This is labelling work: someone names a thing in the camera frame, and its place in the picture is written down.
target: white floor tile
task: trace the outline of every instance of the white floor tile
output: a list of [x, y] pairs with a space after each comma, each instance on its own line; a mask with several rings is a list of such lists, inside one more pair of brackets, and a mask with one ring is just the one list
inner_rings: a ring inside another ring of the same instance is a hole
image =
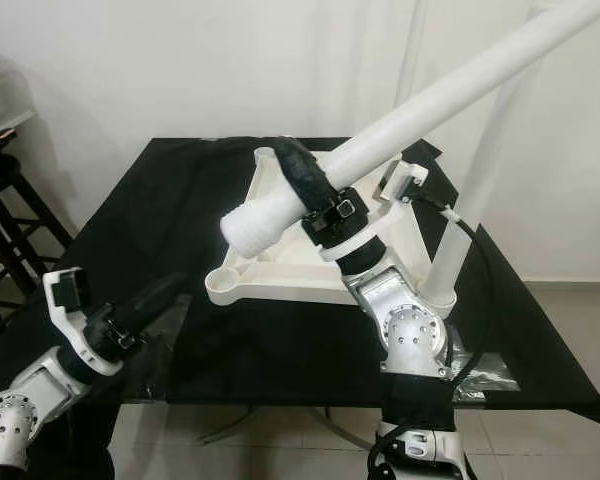
[[304, 412], [300, 407], [260, 407], [253, 418], [219, 445], [253, 447], [302, 446]]
[[495, 454], [600, 454], [600, 425], [570, 412], [484, 411], [481, 415]]
[[482, 425], [480, 412], [457, 410], [455, 420], [456, 428], [462, 433], [462, 443], [467, 454], [491, 453], [493, 451]]
[[367, 452], [302, 450], [305, 480], [365, 480]]
[[[323, 409], [317, 409], [318, 413], [324, 414]], [[373, 443], [378, 422], [381, 419], [378, 408], [332, 408], [331, 420], [338, 426]], [[302, 428], [303, 448], [324, 448], [332, 450], [361, 450], [340, 436], [332, 433], [310, 414], [304, 412]]]
[[502, 471], [494, 455], [467, 455], [471, 468], [479, 480], [500, 480]]
[[496, 459], [505, 480], [600, 480], [600, 456], [498, 456]]
[[142, 444], [110, 449], [116, 480], [302, 480], [295, 448]]
[[223, 428], [245, 412], [238, 406], [123, 405], [111, 442], [195, 445], [201, 435]]

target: white pipe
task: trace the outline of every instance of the white pipe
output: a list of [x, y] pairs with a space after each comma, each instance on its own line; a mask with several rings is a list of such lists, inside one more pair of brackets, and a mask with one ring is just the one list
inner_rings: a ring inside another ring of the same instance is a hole
[[[572, 0], [509, 34], [360, 134], [321, 164], [336, 189], [351, 185], [524, 67], [600, 18], [600, 0]], [[251, 258], [275, 244], [304, 206], [286, 182], [248, 202], [220, 222], [227, 241]]]
[[394, 107], [397, 107], [411, 97], [416, 65], [418, 64], [418, 53], [420, 53], [420, 43], [422, 42], [424, 25], [427, 20], [428, 5], [428, 0], [416, 0], [413, 6], [407, 44], [404, 49], [400, 75], [398, 77], [398, 88], [396, 89], [396, 97], [393, 101]]
[[[537, 16], [548, 8], [543, 4], [529, 12], [529, 18]], [[482, 132], [475, 155], [467, 171], [464, 185], [454, 206], [454, 211], [475, 230], [480, 224], [493, 193], [498, 175], [502, 170], [502, 147], [511, 122], [517, 117], [522, 97], [536, 77], [540, 62], [527, 67], [522, 73], [507, 80], [496, 97], [496, 101]], [[433, 259], [429, 275], [419, 286], [419, 295], [442, 314], [453, 308], [456, 301], [454, 286], [464, 259], [471, 245], [471, 239], [457, 225], [448, 224], [440, 246]]]

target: black cable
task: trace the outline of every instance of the black cable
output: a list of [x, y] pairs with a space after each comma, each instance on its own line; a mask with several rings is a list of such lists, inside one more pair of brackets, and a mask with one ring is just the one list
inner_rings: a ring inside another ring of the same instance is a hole
[[447, 326], [447, 353], [444, 357], [444, 366], [451, 367], [453, 363], [453, 337], [449, 333], [449, 328]]
[[476, 476], [476, 472], [473, 471], [473, 468], [471, 467], [471, 464], [469, 463], [469, 459], [467, 458], [467, 456], [464, 456], [464, 464], [467, 466], [467, 475], [469, 475], [469, 480], [478, 480], [478, 477]]
[[487, 307], [485, 309], [485, 325], [484, 331], [482, 333], [482, 337], [477, 345], [477, 347], [473, 351], [473, 355], [469, 358], [469, 361], [462, 367], [462, 369], [458, 372], [458, 374], [453, 378], [453, 386], [454, 389], [458, 387], [462, 383], [462, 381], [471, 373], [478, 362], [482, 358], [486, 348], [487, 342], [489, 341], [489, 334], [491, 332], [491, 316], [493, 312], [493, 304], [495, 303], [495, 282], [493, 278], [493, 270], [491, 268], [491, 262], [489, 261], [489, 257], [487, 256], [487, 252], [482, 245], [482, 242], [478, 239], [476, 233], [471, 230], [471, 227], [465, 223], [464, 220], [460, 220], [457, 222], [458, 227], [462, 229], [464, 233], [467, 234], [469, 238], [473, 241], [473, 244], [478, 251], [478, 254], [482, 258], [482, 262], [484, 264], [485, 273], [487, 275]]
[[319, 422], [323, 427], [330, 430], [332, 433], [335, 433], [340, 438], [343, 438], [347, 442], [355, 445], [356, 447], [362, 448], [363, 450], [371, 450], [373, 445], [366, 440], [354, 435], [353, 433], [345, 430], [340, 425], [331, 420], [331, 417], [326, 417], [313, 407], [307, 407], [307, 413], [311, 415], [311, 417]]
[[200, 442], [201, 445], [209, 445], [210, 443], [229, 437], [239, 426], [244, 425], [248, 420], [251, 420], [257, 410], [257, 407], [249, 405], [247, 407], [247, 412], [244, 415], [233, 420], [231, 423], [220, 427], [218, 430], [199, 436], [197, 441]]
[[[440, 214], [442, 214], [449, 208], [444, 203], [442, 203], [439, 200], [436, 200], [435, 198], [432, 198], [426, 194], [414, 196], [413, 200], [420, 201], [420, 202], [424, 203], [425, 205], [428, 205], [429, 207], [435, 209]], [[487, 251], [484, 248], [484, 245], [482, 244], [482, 242], [476, 235], [476, 232], [474, 232], [471, 229], [471, 227], [469, 225], [467, 225], [467, 223], [464, 220], [459, 219], [458, 221], [456, 221], [454, 223], [471, 239], [471, 241], [473, 242], [474, 246], [476, 247], [476, 250], [478, 251], [478, 254], [480, 255], [480, 259], [482, 260], [482, 263], [484, 265], [484, 269], [485, 269], [485, 273], [486, 273], [486, 277], [487, 277], [487, 307], [485, 308], [485, 320], [484, 320], [485, 324], [484, 324], [484, 331], [482, 333], [482, 337], [480, 338], [480, 341], [478, 342], [477, 347], [474, 349], [473, 354], [469, 358], [469, 361], [462, 367], [462, 369], [458, 372], [458, 374], [451, 381], [452, 385], [453, 385], [452, 394], [453, 394], [453, 391], [455, 391], [455, 389], [462, 383], [462, 381], [465, 378], [467, 378], [467, 376], [471, 373], [471, 371], [476, 367], [478, 362], [480, 362], [482, 355], [484, 354], [484, 351], [487, 347], [487, 342], [489, 340], [489, 334], [491, 332], [491, 316], [492, 316], [493, 304], [495, 303], [495, 296], [496, 296], [495, 295], [495, 281], [494, 281], [494, 277], [493, 277], [493, 269], [491, 268], [491, 262], [489, 261], [489, 256], [487, 255]]]
[[369, 473], [369, 476], [371, 476], [371, 473], [376, 468], [376, 459], [378, 458], [378, 455], [393, 443], [396, 438], [409, 430], [409, 428], [410, 425], [408, 423], [398, 425], [371, 447], [369, 455], [367, 456], [367, 472]]
[[[442, 214], [442, 212], [445, 212], [448, 208], [447, 205], [443, 204], [442, 202], [440, 202], [432, 197], [427, 196], [426, 194], [413, 197], [412, 199], [423, 202], [425, 205], [428, 205], [428, 206], [434, 208], [440, 214]], [[469, 225], [467, 225], [467, 223], [464, 220], [460, 219], [454, 223], [456, 223], [456, 225], [458, 225], [458, 227], [471, 239], [471, 241], [473, 242], [473, 244], [475, 245], [475, 247], [478, 251], [478, 254], [480, 255], [482, 262], [484, 263], [484, 268], [485, 268], [485, 272], [486, 272], [486, 276], [487, 276], [487, 307], [485, 309], [485, 326], [484, 326], [484, 331], [482, 333], [482, 337], [480, 338], [480, 341], [479, 341], [477, 347], [473, 351], [471, 358], [469, 358], [469, 361], [462, 367], [462, 369], [458, 372], [458, 374], [451, 381], [452, 385], [453, 385], [453, 388], [450, 389], [451, 395], [453, 395], [453, 392], [455, 391], [455, 389], [462, 383], [462, 381], [467, 377], [467, 375], [469, 375], [469, 373], [471, 373], [471, 371], [476, 367], [476, 365], [478, 364], [478, 362], [482, 358], [482, 355], [485, 352], [487, 342], [489, 339], [489, 334], [491, 332], [491, 315], [492, 315], [492, 311], [493, 311], [493, 305], [495, 303], [495, 283], [494, 283], [494, 277], [493, 277], [493, 269], [491, 268], [491, 262], [489, 261], [489, 257], [487, 255], [487, 252], [486, 252], [484, 246], [482, 245], [482, 242], [480, 241], [480, 239], [478, 238], [476, 233], [471, 229], [471, 227], [469, 227]], [[451, 345], [451, 348], [447, 350], [446, 360], [448, 361], [448, 360], [452, 360], [452, 359], [453, 359], [453, 345]], [[400, 424], [375, 443], [375, 445], [369, 451], [369, 455], [367, 457], [367, 471], [369, 473], [369, 476], [371, 476], [373, 470], [376, 468], [376, 459], [377, 459], [378, 455], [385, 448], [387, 448], [397, 437], [399, 437], [400, 435], [405, 433], [407, 430], [409, 430], [409, 428], [410, 428], [409, 423], [405, 422], [403, 424]], [[473, 472], [473, 470], [471, 469], [471, 466], [466, 461], [466, 456], [465, 456], [465, 463], [467, 463], [467, 465], [468, 465], [467, 468], [468, 468], [468, 472], [469, 472], [469, 478], [474, 480], [476, 478], [476, 476], [475, 476], [475, 473]]]

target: black tabletop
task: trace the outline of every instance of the black tabletop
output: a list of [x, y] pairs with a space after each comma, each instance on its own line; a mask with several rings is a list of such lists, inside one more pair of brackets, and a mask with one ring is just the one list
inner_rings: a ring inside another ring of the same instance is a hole
[[[311, 150], [331, 150], [345, 139], [301, 140]], [[379, 404], [383, 351], [373, 322], [357, 307], [270, 300], [218, 307], [206, 296], [204, 277], [227, 250], [219, 220], [243, 201], [255, 168], [253, 150], [270, 141], [152, 140], [63, 256], [61, 267], [87, 271], [94, 305], [124, 300], [172, 271], [189, 275], [191, 303], [173, 355], [149, 348], [152, 354], [140, 355], [110, 382], [118, 388], [96, 391], [95, 400], [114, 391], [117, 398], [158, 396], [172, 403]], [[456, 191], [435, 163], [438, 153], [421, 141], [404, 156], [429, 168], [429, 191], [453, 203]], [[414, 208], [432, 255], [445, 220]], [[502, 356], [521, 388], [487, 391], [483, 406], [570, 409], [600, 421], [600, 395], [486, 232], [479, 229], [479, 235], [497, 290], [488, 351]], [[471, 351], [482, 332], [486, 292], [473, 249], [456, 290], [450, 321]], [[0, 388], [62, 341], [38, 291], [0, 338]], [[155, 355], [170, 363], [156, 362]]]

